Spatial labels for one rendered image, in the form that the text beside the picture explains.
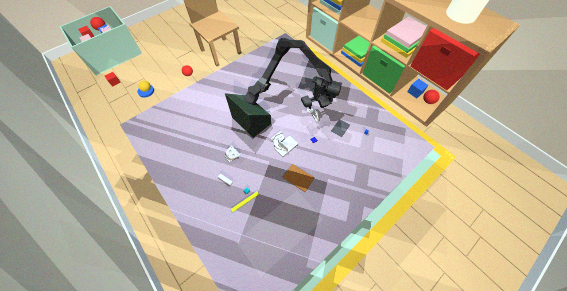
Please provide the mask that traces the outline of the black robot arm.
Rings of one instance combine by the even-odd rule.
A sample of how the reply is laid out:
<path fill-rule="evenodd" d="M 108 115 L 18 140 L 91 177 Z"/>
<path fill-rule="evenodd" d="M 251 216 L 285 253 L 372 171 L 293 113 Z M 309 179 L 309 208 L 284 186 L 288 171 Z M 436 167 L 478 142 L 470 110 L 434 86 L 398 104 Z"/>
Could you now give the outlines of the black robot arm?
<path fill-rule="evenodd" d="M 249 91 L 246 93 L 246 96 L 242 97 L 247 103 L 249 103 L 250 105 L 256 105 L 259 94 L 264 93 L 269 89 L 269 87 L 271 86 L 271 83 L 269 83 L 269 81 L 272 74 L 277 68 L 278 63 L 281 61 L 282 56 L 284 56 L 291 47 L 299 47 L 299 49 L 305 54 L 305 56 L 308 57 L 308 59 L 313 63 L 318 74 L 323 77 L 313 77 L 312 82 L 315 83 L 315 90 L 318 93 L 323 93 L 325 90 L 327 90 L 328 93 L 339 96 L 342 83 L 332 80 L 331 68 L 324 62 L 322 62 L 303 40 L 280 38 L 276 46 L 275 54 L 268 64 L 268 67 L 265 70 L 263 76 L 253 86 L 249 86 Z M 333 97 L 327 97 L 326 93 L 324 93 L 323 95 L 318 95 L 315 100 L 318 101 L 321 108 L 324 108 L 328 105 L 331 105 L 333 99 Z"/>

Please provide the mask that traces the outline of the orange flat rectangular plate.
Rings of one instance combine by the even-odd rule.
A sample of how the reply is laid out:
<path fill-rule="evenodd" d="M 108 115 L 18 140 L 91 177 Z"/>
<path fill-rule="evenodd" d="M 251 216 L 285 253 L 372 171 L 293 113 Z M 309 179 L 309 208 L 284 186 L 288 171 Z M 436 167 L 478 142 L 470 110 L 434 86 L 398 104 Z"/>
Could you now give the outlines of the orange flat rectangular plate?
<path fill-rule="evenodd" d="M 293 164 L 282 178 L 284 178 L 286 181 L 290 182 L 297 188 L 303 190 L 304 192 L 307 191 L 308 187 L 314 180 L 313 176 Z"/>

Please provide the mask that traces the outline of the yellow flat bar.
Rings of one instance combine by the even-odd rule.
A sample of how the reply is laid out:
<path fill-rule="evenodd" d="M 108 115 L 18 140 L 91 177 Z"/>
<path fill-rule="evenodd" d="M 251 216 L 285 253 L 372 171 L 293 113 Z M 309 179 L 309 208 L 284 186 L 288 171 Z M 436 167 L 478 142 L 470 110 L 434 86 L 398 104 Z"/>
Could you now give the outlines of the yellow flat bar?
<path fill-rule="evenodd" d="M 247 202 L 251 201 L 253 198 L 255 198 L 256 196 L 258 196 L 258 192 L 255 192 L 253 195 L 251 195 L 249 198 L 245 199 L 243 202 L 239 203 L 237 206 L 232 208 L 232 212 L 235 212 L 236 210 L 238 210 L 240 207 L 242 207 L 243 205 L 245 205 Z"/>

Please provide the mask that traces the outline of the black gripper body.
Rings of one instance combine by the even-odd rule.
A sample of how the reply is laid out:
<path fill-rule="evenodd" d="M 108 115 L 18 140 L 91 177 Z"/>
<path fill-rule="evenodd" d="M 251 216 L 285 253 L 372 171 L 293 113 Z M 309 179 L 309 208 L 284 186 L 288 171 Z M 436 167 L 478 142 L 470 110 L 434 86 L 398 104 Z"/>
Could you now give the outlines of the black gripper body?
<path fill-rule="evenodd" d="M 336 97 L 336 95 L 328 93 L 327 90 L 325 90 L 323 93 L 318 93 L 318 92 L 315 90 L 314 87 L 313 87 L 313 89 L 314 89 L 314 93 L 313 93 L 314 97 L 309 98 L 309 96 L 306 95 L 305 97 L 302 97 L 302 98 L 301 98 L 301 101 L 302 101 L 304 107 L 310 107 L 310 106 L 312 105 L 312 102 L 316 101 L 316 100 L 315 100 L 316 97 L 317 97 L 318 95 L 320 95 L 320 94 L 323 95 L 324 93 L 326 93 L 326 96 L 327 96 L 327 97 L 333 97 L 333 98 Z"/>

